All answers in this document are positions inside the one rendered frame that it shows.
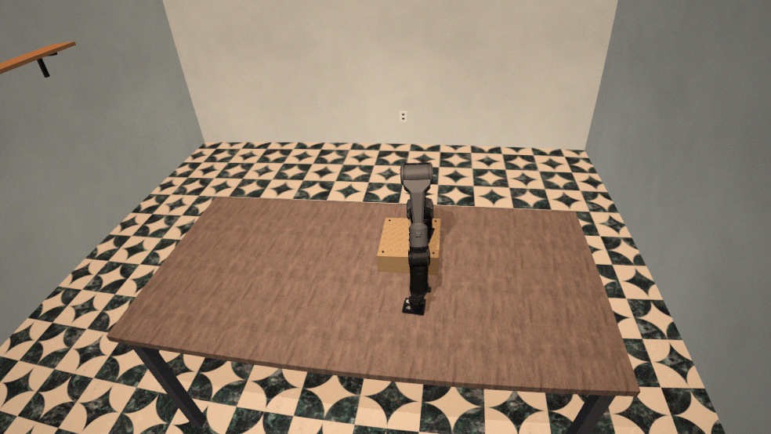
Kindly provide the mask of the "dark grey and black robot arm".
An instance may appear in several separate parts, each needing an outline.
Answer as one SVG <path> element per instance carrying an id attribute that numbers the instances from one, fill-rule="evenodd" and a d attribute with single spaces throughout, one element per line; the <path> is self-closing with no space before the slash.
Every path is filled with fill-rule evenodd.
<path id="1" fill-rule="evenodd" d="M 410 279 L 414 284 L 424 284 L 428 280 L 428 266 L 430 264 L 428 242 L 430 242 L 435 229 L 432 225 L 433 201 L 425 197 L 425 193 L 430 190 L 430 183 L 431 185 L 433 183 L 433 164 L 431 162 L 402 163 L 400 181 L 404 189 L 410 194 L 410 199 L 407 200 L 407 218 L 411 218 L 411 225 L 409 226 L 410 251 L 408 252 Z M 427 256 L 429 256 L 428 265 Z M 420 266 L 420 268 L 415 268 L 415 266 Z"/>

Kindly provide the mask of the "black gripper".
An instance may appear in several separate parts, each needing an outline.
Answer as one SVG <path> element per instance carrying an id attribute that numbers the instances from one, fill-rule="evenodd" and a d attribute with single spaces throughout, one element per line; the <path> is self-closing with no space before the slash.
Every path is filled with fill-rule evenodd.
<path id="1" fill-rule="evenodd" d="M 426 281 L 424 284 L 414 284 L 410 279 L 411 296 L 409 296 L 408 301 L 416 313 L 420 313 L 422 311 L 422 307 L 426 302 L 426 299 L 423 298 L 427 292 L 431 292 L 431 287 L 429 287 L 428 281 Z"/>

